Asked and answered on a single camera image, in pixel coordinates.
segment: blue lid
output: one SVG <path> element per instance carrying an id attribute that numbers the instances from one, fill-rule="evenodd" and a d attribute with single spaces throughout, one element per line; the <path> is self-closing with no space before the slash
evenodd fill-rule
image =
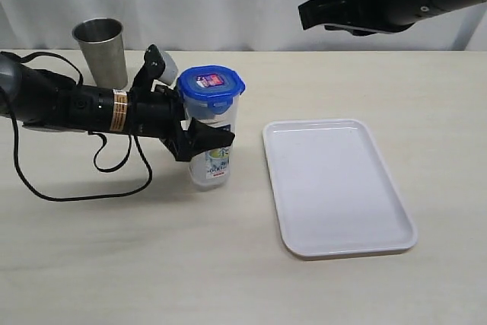
<path id="1" fill-rule="evenodd" d="M 203 102 L 232 103 L 245 91 L 240 76 L 224 66 L 208 65 L 187 69 L 177 79 L 183 95 Z"/>

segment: white backdrop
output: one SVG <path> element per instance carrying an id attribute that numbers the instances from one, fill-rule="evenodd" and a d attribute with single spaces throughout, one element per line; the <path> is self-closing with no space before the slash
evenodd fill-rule
<path id="1" fill-rule="evenodd" d="M 98 16 L 124 23 L 127 49 L 150 43 L 184 50 L 481 49 L 487 39 L 487 21 L 476 32 L 483 6 L 405 33 L 356 38 L 322 27 L 303 31 L 297 6 L 305 1 L 0 0 L 0 48 L 76 48 L 71 28 Z"/>

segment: white tray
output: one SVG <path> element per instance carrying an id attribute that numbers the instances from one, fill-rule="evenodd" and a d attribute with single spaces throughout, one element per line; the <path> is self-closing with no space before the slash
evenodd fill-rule
<path id="1" fill-rule="evenodd" d="M 263 138 L 282 240 L 292 253 L 358 256 L 415 245 L 415 226 L 365 125 L 274 122 Z"/>

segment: metal cup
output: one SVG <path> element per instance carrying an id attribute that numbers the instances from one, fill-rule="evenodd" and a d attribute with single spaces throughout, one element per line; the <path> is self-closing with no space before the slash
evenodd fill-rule
<path id="1" fill-rule="evenodd" d="M 95 18 L 73 28 L 94 82 L 102 88 L 123 89 L 128 81 L 122 39 L 123 25 L 112 18 Z"/>

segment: table surface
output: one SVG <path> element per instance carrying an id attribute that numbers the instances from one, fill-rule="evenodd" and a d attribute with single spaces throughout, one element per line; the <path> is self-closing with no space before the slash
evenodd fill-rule
<path id="1" fill-rule="evenodd" d="M 62 54 L 87 71 L 79 52 Z M 126 55 L 133 77 L 142 52 Z M 14 172 L 2 119 L 0 323 L 487 323 L 487 53 L 172 55 L 181 70 L 221 64 L 247 83 L 228 184 L 196 191 L 186 164 L 142 139 L 155 175 L 146 191 L 45 202 Z M 75 76 L 55 59 L 32 66 Z M 324 118 L 371 129 L 419 230 L 409 252 L 304 262 L 283 247 L 262 129 Z M 101 163 L 126 143 L 112 137 Z M 135 154 L 123 171 L 96 172 L 99 144 L 22 129 L 21 164 L 54 196 L 143 182 Z"/>

